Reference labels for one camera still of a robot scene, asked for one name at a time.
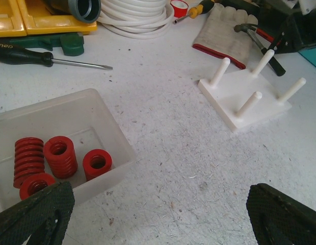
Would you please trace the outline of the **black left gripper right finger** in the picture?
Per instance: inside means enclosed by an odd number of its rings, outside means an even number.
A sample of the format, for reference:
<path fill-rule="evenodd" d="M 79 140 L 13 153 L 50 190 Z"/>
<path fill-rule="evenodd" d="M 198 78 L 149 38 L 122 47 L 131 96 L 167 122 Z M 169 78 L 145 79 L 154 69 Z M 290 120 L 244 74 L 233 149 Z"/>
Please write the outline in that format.
<path fill-rule="evenodd" d="M 272 186 L 250 186 L 246 208 L 258 244 L 316 244 L 316 211 Z"/>

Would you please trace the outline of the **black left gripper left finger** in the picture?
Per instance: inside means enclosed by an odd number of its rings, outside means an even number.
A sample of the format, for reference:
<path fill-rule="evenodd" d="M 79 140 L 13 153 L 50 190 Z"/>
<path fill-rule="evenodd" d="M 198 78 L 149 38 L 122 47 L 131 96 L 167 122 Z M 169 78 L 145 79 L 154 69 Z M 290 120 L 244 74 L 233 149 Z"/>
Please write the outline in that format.
<path fill-rule="evenodd" d="M 74 204 L 69 182 L 44 188 L 0 213 L 0 244 L 62 244 Z"/>

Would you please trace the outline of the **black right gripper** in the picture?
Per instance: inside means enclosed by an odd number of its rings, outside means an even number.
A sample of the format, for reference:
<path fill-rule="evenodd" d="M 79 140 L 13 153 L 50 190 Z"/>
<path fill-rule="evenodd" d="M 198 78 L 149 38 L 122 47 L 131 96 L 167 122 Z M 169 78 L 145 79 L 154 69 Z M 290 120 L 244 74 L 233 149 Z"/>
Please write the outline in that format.
<path fill-rule="evenodd" d="M 269 46 L 276 54 L 313 48 L 316 48 L 316 9 L 307 15 L 303 15 L 301 9 L 289 15 Z"/>

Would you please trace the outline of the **large red spring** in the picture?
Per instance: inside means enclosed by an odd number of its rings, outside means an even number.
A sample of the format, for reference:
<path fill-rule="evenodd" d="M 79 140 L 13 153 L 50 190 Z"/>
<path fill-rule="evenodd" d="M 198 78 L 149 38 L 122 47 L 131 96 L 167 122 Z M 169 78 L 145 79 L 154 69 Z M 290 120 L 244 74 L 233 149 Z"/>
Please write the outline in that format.
<path fill-rule="evenodd" d="M 102 149 L 93 149 L 83 158 L 83 169 L 86 181 L 90 181 L 111 170 L 113 160 L 111 155 Z"/>
<path fill-rule="evenodd" d="M 68 137 L 55 136 L 49 139 L 44 145 L 43 153 L 56 178 L 67 179 L 76 173 L 78 163 L 73 142 Z"/>

